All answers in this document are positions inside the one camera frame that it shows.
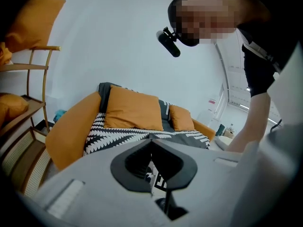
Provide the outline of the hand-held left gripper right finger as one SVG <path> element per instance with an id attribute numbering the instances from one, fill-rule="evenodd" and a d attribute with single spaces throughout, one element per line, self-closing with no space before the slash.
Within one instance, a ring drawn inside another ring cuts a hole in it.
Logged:
<path id="1" fill-rule="evenodd" d="M 151 155 L 167 184 L 164 211 L 153 207 L 151 226 L 218 226 L 219 205 L 228 197 L 223 185 L 241 154 L 152 140 Z"/>

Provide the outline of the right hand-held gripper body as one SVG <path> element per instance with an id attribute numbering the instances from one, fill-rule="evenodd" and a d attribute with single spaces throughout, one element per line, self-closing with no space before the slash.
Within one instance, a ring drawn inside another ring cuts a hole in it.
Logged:
<path id="1" fill-rule="evenodd" d="M 167 184 L 164 181 L 164 178 L 160 175 L 160 173 L 158 173 L 155 178 L 154 187 L 157 189 L 166 189 L 167 188 Z"/>

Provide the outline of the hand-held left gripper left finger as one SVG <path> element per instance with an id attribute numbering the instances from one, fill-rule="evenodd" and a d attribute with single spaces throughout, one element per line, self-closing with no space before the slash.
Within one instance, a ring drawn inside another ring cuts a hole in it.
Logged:
<path id="1" fill-rule="evenodd" d="M 30 210 L 47 227 L 167 227 L 150 193 L 131 192 L 112 176 L 111 161 L 138 142 L 87 155 L 43 184 Z"/>

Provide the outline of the orange sofa cushion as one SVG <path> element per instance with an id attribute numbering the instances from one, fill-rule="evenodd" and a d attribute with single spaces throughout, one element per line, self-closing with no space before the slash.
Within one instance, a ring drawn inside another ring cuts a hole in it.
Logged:
<path id="1" fill-rule="evenodd" d="M 169 112 L 175 131 L 193 131 L 195 129 L 191 114 L 187 109 L 170 105 Z"/>
<path id="2" fill-rule="evenodd" d="M 163 131 L 159 99 L 112 85 L 104 128 Z"/>

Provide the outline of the orange sofa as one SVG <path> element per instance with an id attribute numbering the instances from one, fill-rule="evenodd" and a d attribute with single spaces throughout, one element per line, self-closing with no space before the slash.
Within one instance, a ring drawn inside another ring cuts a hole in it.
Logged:
<path id="1" fill-rule="evenodd" d="M 101 96 L 98 91 L 83 98 L 69 109 L 54 124 L 46 136 L 46 149 L 59 170 L 63 170 L 76 162 L 83 155 L 86 138 L 92 124 L 100 112 Z M 194 120 L 195 130 L 206 135 L 210 142 L 215 137 L 215 131 Z"/>

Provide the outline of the person's right forearm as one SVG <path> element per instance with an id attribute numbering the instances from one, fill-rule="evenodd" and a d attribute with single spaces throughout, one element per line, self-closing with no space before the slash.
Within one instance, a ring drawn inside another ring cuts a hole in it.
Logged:
<path id="1" fill-rule="evenodd" d="M 227 151 L 242 153 L 250 142 L 260 142 L 263 138 L 270 110 L 271 98 L 268 93 L 251 98 L 250 108 L 243 129 L 229 144 Z"/>

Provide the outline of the black white striped blanket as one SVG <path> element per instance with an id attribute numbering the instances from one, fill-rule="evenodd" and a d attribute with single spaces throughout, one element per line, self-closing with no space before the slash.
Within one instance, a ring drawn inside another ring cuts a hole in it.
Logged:
<path id="1" fill-rule="evenodd" d="M 104 128 L 106 108 L 112 83 L 100 83 L 98 92 L 101 96 L 100 112 L 97 114 L 86 138 L 83 155 L 88 155 L 108 148 L 118 147 L 126 143 L 145 139 L 163 139 L 196 148 L 210 148 L 209 138 L 199 130 L 175 131 L 169 116 L 170 103 L 159 100 L 162 126 L 164 131 L 145 129 Z"/>

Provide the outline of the teal cloth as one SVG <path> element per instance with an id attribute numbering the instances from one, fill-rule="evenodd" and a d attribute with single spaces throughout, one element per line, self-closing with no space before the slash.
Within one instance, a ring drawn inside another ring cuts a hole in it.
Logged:
<path id="1" fill-rule="evenodd" d="M 53 118 L 54 123 L 57 123 L 57 121 L 58 121 L 65 113 L 66 113 L 65 110 L 62 110 L 62 109 L 57 110 L 57 111 L 55 112 L 55 116 L 54 116 L 54 118 Z"/>

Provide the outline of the wooden rattan shelf rack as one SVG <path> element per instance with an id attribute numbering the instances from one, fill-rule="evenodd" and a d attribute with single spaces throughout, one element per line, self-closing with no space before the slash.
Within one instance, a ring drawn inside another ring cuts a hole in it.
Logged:
<path id="1" fill-rule="evenodd" d="M 27 102 L 27 110 L 5 122 L 0 127 L 0 170 L 11 181 L 15 191 L 32 198 L 43 184 L 45 175 L 51 163 L 51 158 L 45 147 L 46 134 L 31 124 L 13 141 L 13 135 L 20 130 L 27 121 L 33 121 L 33 115 L 43 110 L 46 131 L 50 131 L 46 113 L 45 88 L 49 62 L 54 51 L 60 51 L 59 46 L 37 46 L 31 49 L 29 62 L 8 63 L 0 66 L 0 72 L 27 71 L 27 81 L 30 72 L 42 70 L 42 98 L 40 100 L 29 93 L 21 98 Z"/>

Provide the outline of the person's black clothing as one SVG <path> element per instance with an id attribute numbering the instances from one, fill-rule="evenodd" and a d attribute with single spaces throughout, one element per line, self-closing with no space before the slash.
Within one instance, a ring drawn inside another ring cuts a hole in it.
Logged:
<path id="1" fill-rule="evenodd" d="M 269 11 L 266 22 L 250 21 L 238 26 L 243 41 L 255 43 L 268 53 L 263 59 L 245 46 L 244 70 L 251 96 L 265 93 L 274 80 L 274 63 L 283 70 L 303 31 L 303 0 L 259 0 Z"/>

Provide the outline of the small orange pillow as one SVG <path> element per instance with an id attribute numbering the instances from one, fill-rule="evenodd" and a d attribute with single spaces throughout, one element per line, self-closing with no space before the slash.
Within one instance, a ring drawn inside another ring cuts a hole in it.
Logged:
<path id="1" fill-rule="evenodd" d="M 29 103 L 15 94 L 0 93 L 0 128 L 28 110 Z"/>

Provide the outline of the large flat orange pillow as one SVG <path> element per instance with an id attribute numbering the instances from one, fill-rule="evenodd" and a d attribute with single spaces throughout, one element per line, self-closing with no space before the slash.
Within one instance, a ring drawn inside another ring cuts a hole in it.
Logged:
<path id="1" fill-rule="evenodd" d="M 66 0 L 28 0 L 5 36 L 12 53 L 47 46 L 54 22 Z"/>

